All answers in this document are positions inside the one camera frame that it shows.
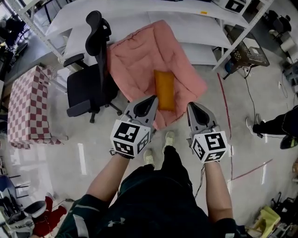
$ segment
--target shoe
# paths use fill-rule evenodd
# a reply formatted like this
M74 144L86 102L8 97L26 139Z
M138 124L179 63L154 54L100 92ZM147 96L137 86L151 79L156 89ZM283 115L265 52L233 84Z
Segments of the shoe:
M55 198L52 194L50 194L49 192L46 193L46 197L49 197L50 199L52 199L53 201L55 201Z
M166 143L163 147L163 153L164 153L164 149L166 148L166 146L173 146L174 144L174 141L175 141L175 133L170 131L170 132L167 132L166 134Z
M293 148L297 145L298 145L298 140L295 137L292 137L292 136L289 136L289 135L286 135L282 139L282 141L280 142L280 148L282 150L290 149L290 148Z
M253 124L253 122L251 121L251 119L249 117L247 117L245 119L245 123L246 123L246 127L250 130L250 133L252 135L256 135L256 133L254 133L253 130L252 130L252 127L253 127L254 124Z
M144 161L145 161L145 165L153 165L153 167L155 167L154 165L154 159L153 159L153 155L152 155L152 150L151 149L147 149L144 153Z
M263 120L261 119L261 115L259 113L256 114L256 123L261 124Z

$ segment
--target black office chair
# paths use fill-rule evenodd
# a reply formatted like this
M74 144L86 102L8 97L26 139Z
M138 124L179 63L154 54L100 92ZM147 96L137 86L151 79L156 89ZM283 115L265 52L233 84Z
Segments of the black office chair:
M118 115L122 115L122 111L111 103L117 96L119 88L107 68L107 41L111 35L110 26L99 11L89 13L86 22L91 26L91 33L85 47L89 55L95 56L97 64L86 65L82 61L84 54L78 54L67 59L63 66L76 63L83 68L71 74L67 80L68 116L76 117L90 112L92 113L90 123L94 123L95 114L103 105L113 107Z

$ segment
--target chair base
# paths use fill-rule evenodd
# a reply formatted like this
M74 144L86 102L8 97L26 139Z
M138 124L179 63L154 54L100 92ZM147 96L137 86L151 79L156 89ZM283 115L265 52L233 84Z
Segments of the chair base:
M92 113L91 118L90 118L90 123L95 123L94 117L95 117L95 112Z
M113 103L110 102L110 103L105 105L105 107L109 107L109 106L111 106L112 108L114 108L117 111L118 116L121 116L123 114L123 112L118 107L116 107ZM92 123L92 124L95 123L95 114L99 113L99 111L98 112L91 112L92 115L91 115L91 118L90 118L90 123Z
M114 108L117 111L118 116L121 116L123 114L123 112L118 107L116 107L113 103L110 102L109 104L105 105L105 107L109 107L109 106L111 106L112 108Z

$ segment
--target white shelf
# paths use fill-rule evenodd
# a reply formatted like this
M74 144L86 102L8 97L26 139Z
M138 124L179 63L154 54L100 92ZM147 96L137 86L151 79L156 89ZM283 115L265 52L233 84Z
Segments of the white shelf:
M109 43L122 40L137 29L161 19L170 25L179 42L231 47L215 19L196 14L172 12L122 13L117 17L107 15L106 20L112 31ZM87 23L72 29L64 53L65 59L86 52L85 42L90 32L91 28Z
M112 31L110 41L114 43L122 40L128 34L150 24L147 12L143 13L120 13L117 17L110 17L107 15L105 18L109 23ZM74 27L70 33L63 58L67 59L76 54L85 53L86 39L91 33L91 27L86 23L81 26Z
M148 14L151 23L165 20L179 42L231 47L228 38L214 18L174 12L148 12Z
M181 43L181 46L192 65L217 64L211 46L189 43ZM96 59L85 53L84 62L90 66L96 64Z
M119 12L182 12L219 18L227 22L247 27L247 21L239 14L226 11L213 2L198 0L184 0L179 2L164 0L76 0L65 5L56 15L46 32L47 39L52 38L68 29L81 26L86 22L86 16L98 10L105 17L105 13Z

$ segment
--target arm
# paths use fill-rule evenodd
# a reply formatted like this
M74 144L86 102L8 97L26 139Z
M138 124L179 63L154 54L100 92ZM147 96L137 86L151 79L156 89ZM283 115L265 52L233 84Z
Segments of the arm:
M121 183L129 159L115 154L91 183L86 194L110 203Z
M220 164L205 164L206 200L208 216L215 223L224 218L233 218L232 202Z

